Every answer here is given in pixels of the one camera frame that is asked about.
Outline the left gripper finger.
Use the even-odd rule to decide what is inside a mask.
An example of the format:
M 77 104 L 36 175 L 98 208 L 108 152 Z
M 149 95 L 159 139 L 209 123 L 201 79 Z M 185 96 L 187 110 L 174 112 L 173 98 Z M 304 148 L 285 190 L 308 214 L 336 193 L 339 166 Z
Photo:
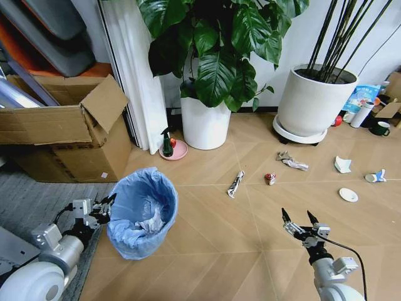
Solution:
M 110 212 L 109 211 L 92 211 L 86 217 L 86 225 L 91 229 L 95 230 L 100 225 L 107 224 L 110 222 Z
M 92 206 L 92 213 L 94 214 L 110 214 L 111 213 L 111 207 L 113 206 L 115 202 L 117 194 L 114 193 L 110 196 L 104 197 L 100 201 L 95 201 Z

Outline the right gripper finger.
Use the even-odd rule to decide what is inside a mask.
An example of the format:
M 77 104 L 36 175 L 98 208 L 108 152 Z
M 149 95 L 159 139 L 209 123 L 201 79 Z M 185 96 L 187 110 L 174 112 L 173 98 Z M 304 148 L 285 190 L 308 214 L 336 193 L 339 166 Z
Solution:
M 307 214 L 312 224 L 311 232 L 317 235 L 320 228 L 320 222 L 317 220 L 317 217 L 314 216 L 309 210 L 307 210 Z
M 296 238 L 297 240 L 303 241 L 303 229 L 298 226 L 296 223 L 292 222 L 288 213 L 284 208 L 281 208 L 282 219 L 283 219 L 283 228 L 289 233 L 291 236 Z

